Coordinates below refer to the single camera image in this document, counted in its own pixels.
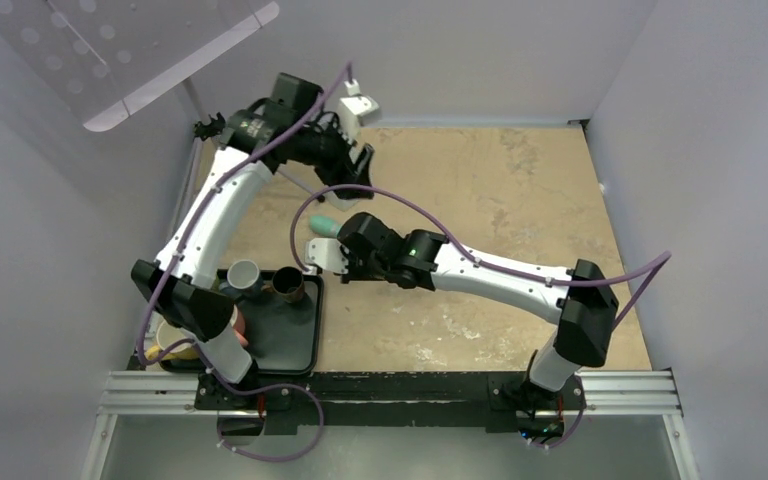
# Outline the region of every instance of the perforated panel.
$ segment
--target perforated panel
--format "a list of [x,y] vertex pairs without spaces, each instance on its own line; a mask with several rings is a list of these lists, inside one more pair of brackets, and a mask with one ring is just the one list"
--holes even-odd
[[0,34],[86,128],[104,131],[277,15],[267,0],[0,0]]

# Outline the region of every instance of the white wall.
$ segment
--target white wall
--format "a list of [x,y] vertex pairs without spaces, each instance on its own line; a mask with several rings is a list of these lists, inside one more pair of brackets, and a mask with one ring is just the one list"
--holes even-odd
[[212,111],[279,71],[328,84],[348,59],[387,124],[589,118],[655,0],[279,0],[273,22],[195,76]]
[[0,478],[77,478],[107,371],[145,304],[190,118],[166,95],[92,134],[0,38]]
[[658,2],[589,138],[703,478],[768,478],[768,2]]

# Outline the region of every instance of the teal object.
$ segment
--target teal object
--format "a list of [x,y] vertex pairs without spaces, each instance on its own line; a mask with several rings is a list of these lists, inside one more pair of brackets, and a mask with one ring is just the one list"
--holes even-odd
[[337,238],[341,226],[337,220],[325,215],[313,215],[310,217],[310,229],[313,230],[313,233],[322,237]]

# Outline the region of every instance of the floor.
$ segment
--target floor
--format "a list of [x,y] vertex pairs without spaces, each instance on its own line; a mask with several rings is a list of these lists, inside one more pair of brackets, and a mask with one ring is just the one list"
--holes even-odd
[[[430,210],[467,245],[529,263],[573,266],[584,258],[608,276],[623,272],[580,129],[368,129],[363,140],[377,151],[373,185]],[[321,185],[308,167],[285,168]],[[289,223],[306,197],[276,176],[240,223],[223,266],[242,258],[264,269],[293,264]],[[314,237],[306,228],[309,215],[344,220],[363,210],[400,233],[433,229],[386,198],[348,212],[313,204],[300,223],[298,247]],[[319,371],[524,369],[554,330],[527,312],[480,297],[383,282],[342,285],[331,275],[325,280]],[[625,285],[615,292],[621,303],[628,300]],[[614,333],[606,368],[650,368],[634,314]]]

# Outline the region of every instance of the white bracket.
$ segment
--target white bracket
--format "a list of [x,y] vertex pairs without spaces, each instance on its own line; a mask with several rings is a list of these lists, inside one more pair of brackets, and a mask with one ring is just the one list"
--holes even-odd
[[340,241],[335,238],[314,238],[307,242],[305,263],[326,272],[349,273],[349,261],[340,250]]

